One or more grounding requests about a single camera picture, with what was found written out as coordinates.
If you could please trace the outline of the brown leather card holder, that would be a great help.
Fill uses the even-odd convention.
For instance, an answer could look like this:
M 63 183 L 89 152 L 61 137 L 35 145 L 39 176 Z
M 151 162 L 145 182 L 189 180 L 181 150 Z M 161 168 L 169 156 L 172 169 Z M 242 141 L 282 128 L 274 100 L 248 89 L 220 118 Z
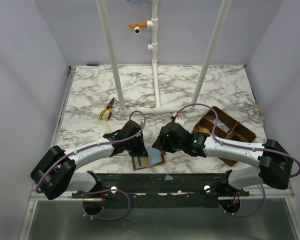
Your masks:
M 131 158 L 134 171 L 152 168 L 166 163 L 165 151 L 150 146 L 146 148 L 146 152 L 147 156 L 134 156 Z

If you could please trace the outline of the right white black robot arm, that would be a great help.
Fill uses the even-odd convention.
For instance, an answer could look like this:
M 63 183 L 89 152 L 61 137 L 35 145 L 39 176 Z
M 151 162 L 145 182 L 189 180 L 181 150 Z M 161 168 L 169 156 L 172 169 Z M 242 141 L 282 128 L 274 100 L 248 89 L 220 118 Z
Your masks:
M 224 158 L 247 164 L 247 168 L 226 174 L 224 183 L 234 190 L 261 184 L 286 190 L 291 178 L 293 160 L 273 139 L 266 143 L 228 140 L 203 132 L 190 133 L 171 121 L 161 128 L 152 147 L 168 153 L 183 151 L 192 157 Z

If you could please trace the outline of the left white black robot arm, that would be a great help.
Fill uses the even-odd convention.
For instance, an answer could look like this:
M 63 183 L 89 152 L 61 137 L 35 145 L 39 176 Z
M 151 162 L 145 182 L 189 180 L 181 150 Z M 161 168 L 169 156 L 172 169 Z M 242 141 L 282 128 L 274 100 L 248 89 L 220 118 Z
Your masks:
M 137 157 L 146 155 L 143 128 L 130 119 L 121 129 L 79 148 L 52 146 L 30 173 L 36 184 L 35 191 L 43 193 L 48 200 L 54 200 L 64 192 L 90 192 L 100 180 L 92 171 L 79 173 L 78 169 L 124 151 Z

